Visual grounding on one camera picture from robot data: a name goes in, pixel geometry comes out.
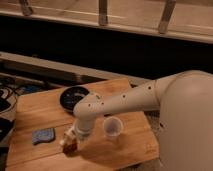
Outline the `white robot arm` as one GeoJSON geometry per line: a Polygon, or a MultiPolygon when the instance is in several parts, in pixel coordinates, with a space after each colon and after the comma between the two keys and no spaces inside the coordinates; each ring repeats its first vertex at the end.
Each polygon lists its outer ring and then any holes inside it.
{"type": "Polygon", "coordinates": [[[74,107],[73,132],[83,140],[101,115],[160,112],[159,171],[213,171],[213,74],[190,70],[100,98],[90,93],[74,107]]]}

